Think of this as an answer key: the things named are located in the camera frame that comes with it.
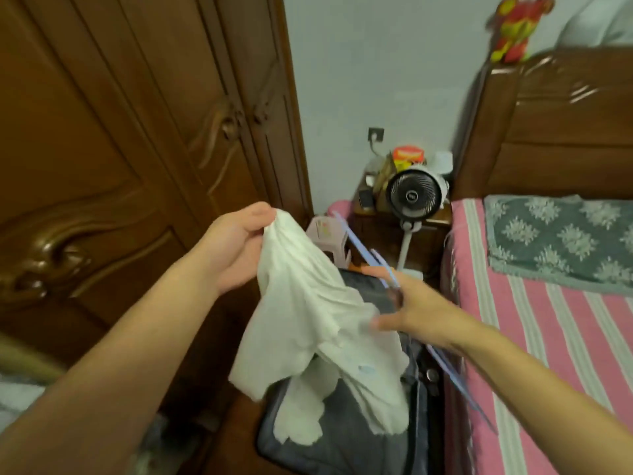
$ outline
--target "electrical outlet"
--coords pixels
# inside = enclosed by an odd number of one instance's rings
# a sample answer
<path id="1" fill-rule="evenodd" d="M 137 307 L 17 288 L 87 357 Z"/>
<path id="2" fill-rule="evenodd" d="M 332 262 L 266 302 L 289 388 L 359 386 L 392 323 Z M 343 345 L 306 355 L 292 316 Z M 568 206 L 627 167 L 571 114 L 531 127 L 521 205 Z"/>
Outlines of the electrical outlet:
<path id="1" fill-rule="evenodd" d="M 372 141 L 374 140 L 376 143 L 381 143 L 382 139 L 385 136 L 385 129 L 384 128 L 372 128 L 369 127 L 369 130 L 367 132 L 367 140 L 368 141 Z"/>

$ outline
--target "bedsheet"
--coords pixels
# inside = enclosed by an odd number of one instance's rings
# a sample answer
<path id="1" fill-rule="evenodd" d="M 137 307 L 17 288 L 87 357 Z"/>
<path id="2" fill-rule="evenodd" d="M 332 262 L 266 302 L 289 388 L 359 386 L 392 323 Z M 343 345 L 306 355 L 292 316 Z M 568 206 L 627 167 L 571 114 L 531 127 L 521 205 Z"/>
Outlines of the bedsheet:
<path id="1" fill-rule="evenodd" d="M 474 317 L 498 327 L 633 430 L 633 298 L 495 273 L 486 254 L 482 201 L 453 202 L 442 292 Z M 499 436 L 447 383 L 446 473 L 555 475 L 545 455 L 475 369 L 463 360 L 458 363 Z"/>

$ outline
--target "nightstand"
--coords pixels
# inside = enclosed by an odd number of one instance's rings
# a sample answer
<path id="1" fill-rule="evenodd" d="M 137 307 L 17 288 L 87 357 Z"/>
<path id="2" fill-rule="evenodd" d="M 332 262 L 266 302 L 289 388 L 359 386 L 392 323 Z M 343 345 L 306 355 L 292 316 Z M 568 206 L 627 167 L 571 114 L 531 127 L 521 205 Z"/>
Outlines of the nightstand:
<path id="1" fill-rule="evenodd" d="M 400 228 L 400 221 L 391 213 L 384 192 L 381 192 L 376 200 L 375 209 L 363 209 L 358 200 L 358 191 L 364 188 L 367 188 L 367 185 L 363 175 L 354 194 L 349 226 L 368 249 L 376 249 L 387 263 L 395 267 L 404 234 Z M 422 223 L 421 231 L 413 234 L 405 268 L 433 276 L 439 268 L 444 251 L 444 239 L 452 224 L 453 211 L 450 203 L 446 203 L 439 212 Z M 361 262 L 363 260 L 360 254 L 352 249 L 352 263 L 359 265 Z"/>

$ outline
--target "forearm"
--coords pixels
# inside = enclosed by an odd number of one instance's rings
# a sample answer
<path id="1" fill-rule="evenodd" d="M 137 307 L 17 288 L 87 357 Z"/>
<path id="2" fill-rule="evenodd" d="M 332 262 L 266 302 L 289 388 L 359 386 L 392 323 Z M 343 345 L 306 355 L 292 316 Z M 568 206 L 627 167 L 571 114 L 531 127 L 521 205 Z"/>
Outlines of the forearm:
<path id="1" fill-rule="evenodd" d="M 497 330 L 481 326 L 457 347 L 561 474 L 614 475 L 633 467 L 633 436 Z"/>
<path id="2" fill-rule="evenodd" d="M 2 473 L 123 469 L 217 297 L 199 270 L 175 263 L 0 437 Z"/>

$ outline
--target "fan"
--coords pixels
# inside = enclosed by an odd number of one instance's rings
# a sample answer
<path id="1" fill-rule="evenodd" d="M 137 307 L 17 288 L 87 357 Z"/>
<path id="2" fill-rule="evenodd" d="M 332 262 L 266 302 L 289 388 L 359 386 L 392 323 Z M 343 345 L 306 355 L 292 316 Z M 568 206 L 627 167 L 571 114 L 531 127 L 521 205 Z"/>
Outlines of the fan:
<path id="1" fill-rule="evenodd" d="M 405 231 L 396 270 L 405 267 L 412 235 L 420 231 L 424 220 L 439 211 L 447 195 L 448 182 L 424 165 L 412 165 L 391 178 L 385 197 Z"/>

